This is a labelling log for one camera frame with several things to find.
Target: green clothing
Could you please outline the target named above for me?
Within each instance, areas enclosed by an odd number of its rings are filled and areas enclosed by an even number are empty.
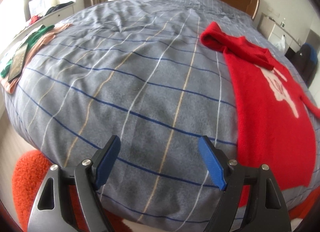
[[[54,28],[54,25],[50,25],[45,27],[42,25],[37,31],[33,32],[28,36],[26,41],[21,44],[19,47],[23,46],[24,44],[28,44],[27,52],[30,51],[30,49],[37,43],[37,41],[40,39],[42,35],[44,35],[46,32],[49,32]],[[5,78],[10,70],[11,64],[12,64],[12,58],[7,61],[7,63],[3,63],[4,65],[0,64],[0,76],[1,78]]]

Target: bottle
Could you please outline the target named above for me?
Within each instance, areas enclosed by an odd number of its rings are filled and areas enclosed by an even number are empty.
[[[283,21],[282,21],[281,24],[280,24],[280,26],[281,26],[282,28],[284,28],[284,21],[285,21],[285,18],[283,18]]]

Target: red sweater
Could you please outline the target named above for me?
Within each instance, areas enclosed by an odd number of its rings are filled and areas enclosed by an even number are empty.
[[[270,166],[281,190],[310,183],[316,159],[315,132],[305,106],[320,118],[289,70],[270,51],[244,36],[223,33],[211,23],[201,35],[208,48],[223,52],[236,98],[240,164]],[[244,189],[240,207],[246,204]]]

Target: bed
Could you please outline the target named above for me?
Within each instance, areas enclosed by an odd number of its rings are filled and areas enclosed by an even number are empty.
[[[206,175],[198,138],[205,134],[229,158],[237,156],[230,74],[223,55],[199,41],[208,24],[269,48],[313,101],[293,65],[254,28],[258,6],[259,0],[119,0],[80,11],[37,53],[15,93],[3,90],[10,121],[61,166],[90,158],[118,135],[122,149],[99,190],[104,208],[166,231],[203,231],[221,192]],[[309,116],[320,140],[320,124]],[[309,187],[284,191],[289,209],[320,185],[318,145],[317,153]],[[239,208],[233,229],[243,215]]]

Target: blue gripper pad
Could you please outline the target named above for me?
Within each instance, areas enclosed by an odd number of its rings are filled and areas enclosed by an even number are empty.
[[[96,180],[94,184],[96,190],[98,190],[102,185],[104,185],[107,182],[113,165],[115,164],[115,161],[120,152],[120,138],[116,135],[112,136],[111,138],[113,137],[114,139],[111,142],[111,145],[109,145],[107,152],[104,155],[102,155],[102,158],[100,158],[100,163],[96,168]]]
[[[214,147],[208,138],[207,139],[205,139],[204,137],[199,138],[198,140],[199,152],[202,156],[202,159],[205,165],[208,168],[211,179],[213,183],[219,187],[220,190],[224,190],[227,186],[227,183],[224,179],[223,167],[221,166],[219,160],[217,159],[212,149],[210,148],[210,145]]]

